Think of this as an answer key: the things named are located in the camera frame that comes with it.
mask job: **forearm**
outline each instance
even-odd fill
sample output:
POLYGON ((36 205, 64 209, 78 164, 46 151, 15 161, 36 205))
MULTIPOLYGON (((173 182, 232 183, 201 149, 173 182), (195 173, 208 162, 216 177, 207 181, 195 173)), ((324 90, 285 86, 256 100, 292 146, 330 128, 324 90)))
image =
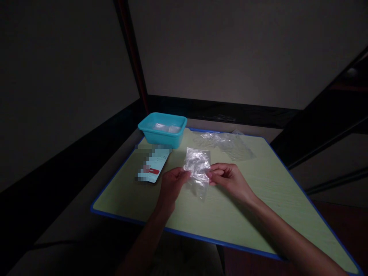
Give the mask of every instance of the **forearm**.
POLYGON ((346 275, 338 264, 287 224, 259 198, 246 205, 284 254, 304 275, 346 275))
POLYGON ((154 252, 170 214, 156 208, 142 232, 116 271, 117 275, 144 275, 151 265, 154 252))

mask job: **teal plastic container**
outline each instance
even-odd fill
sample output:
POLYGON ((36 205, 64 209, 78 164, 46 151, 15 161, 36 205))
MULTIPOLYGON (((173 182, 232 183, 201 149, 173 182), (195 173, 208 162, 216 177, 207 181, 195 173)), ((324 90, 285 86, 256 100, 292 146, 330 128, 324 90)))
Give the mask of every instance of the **teal plastic container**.
POLYGON ((183 116, 153 112, 149 114, 138 124, 138 128, 143 131, 147 142, 155 145, 172 145, 172 148, 178 148, 183 139, 184 128, 188 119, 183 116), (176 127, 180 127, 178 133, 170 133, 153 129, 157 123, 176 127))

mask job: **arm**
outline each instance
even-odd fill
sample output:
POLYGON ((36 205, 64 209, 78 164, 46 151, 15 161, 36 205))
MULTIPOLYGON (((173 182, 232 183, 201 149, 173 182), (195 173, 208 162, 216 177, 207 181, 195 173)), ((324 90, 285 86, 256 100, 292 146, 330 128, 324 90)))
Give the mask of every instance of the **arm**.
POLYGON ((160 195, 156 208, 142 232, 118 267, 115 275, 144 275, 152 262, 157 244, 166 222, 175 209, 175 201, 181 187, 190 177, 182 168, 172 169, 162 177, 160 195))
POLYGON ((217 163, 207 175, 210 185, 222 185, 248 208, 304 275, 347 275, 329 256, 304 238, 251 190, 235 164, 217 163))

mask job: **table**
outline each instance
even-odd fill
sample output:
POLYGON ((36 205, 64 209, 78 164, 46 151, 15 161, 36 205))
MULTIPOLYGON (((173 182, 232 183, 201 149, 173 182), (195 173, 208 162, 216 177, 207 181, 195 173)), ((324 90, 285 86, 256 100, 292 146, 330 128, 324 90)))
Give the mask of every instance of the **table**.
MULTIPOLYGON (((174 149, 163 172, 182 167, 186 148, 199 148, 196 133, 186 128, 182 143, 174 149)), ((256 158, 232 161, 218 148, 211 148, 211 163, 235 163, 254 193, 288 224, 319 247, 352 275, 362 274, 313 203, 293 179, 273 149, 262 137, 242 136, 256 158)), ((145 138, 140 145, 147 145, 145 138)), ((144 224, 151 215, 160 190, 156 185, 136 182, 135 175, 143 164, 143 154, 134 150, 91 205, 100 215, 144 224)), ((176 208, 166 224, 166 231, 282 260, 280 252, 253 216, 219 185, 210 186, 205 201, 183 187, 176 208)))

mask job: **clear plastic bag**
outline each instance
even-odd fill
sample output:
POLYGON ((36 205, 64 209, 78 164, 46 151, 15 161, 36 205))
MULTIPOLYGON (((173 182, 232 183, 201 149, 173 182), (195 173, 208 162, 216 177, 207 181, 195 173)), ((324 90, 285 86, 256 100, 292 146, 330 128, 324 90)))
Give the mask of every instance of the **clear plastic bag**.
POLYGON ((191 172, 188 181, 189 188, 196 196, 204 200, 210 183, 206 173, 211 170, 211 152, 187 148, 184 170, 191 172))
POLYGON ((245 161, 256 157, 240 137, 244 134, 239 130, 234 130, 233 133, 197 132, 197 134, 198 136, 194 138, 194 142, 199 147, 218 147, 233 161, 245 161))
POLYGON ((170 133, 179 133, 181 130, 181 127, 179 126, 167 126, 167 125, 163 125, 160 123, 156 123, 153 127, 154 130, 160 130, 160 131, 164 131, 164 132, 170 132, 170 133))

